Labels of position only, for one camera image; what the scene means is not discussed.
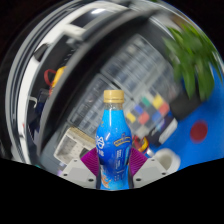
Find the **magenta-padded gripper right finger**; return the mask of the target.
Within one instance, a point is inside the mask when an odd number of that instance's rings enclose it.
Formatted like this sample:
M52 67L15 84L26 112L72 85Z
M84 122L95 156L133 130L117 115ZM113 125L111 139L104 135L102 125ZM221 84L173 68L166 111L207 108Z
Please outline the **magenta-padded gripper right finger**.
M130 151L128 185L140 188L167 175L165 168L155 159L147 158L135 148Z

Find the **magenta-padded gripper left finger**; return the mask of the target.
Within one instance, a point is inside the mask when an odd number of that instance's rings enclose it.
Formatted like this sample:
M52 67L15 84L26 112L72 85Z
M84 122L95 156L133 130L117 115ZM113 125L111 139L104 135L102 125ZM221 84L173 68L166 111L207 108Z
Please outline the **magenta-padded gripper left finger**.
M72 159L60 176L84 188L100 188L100 163L97 149L93 148L80 159Z

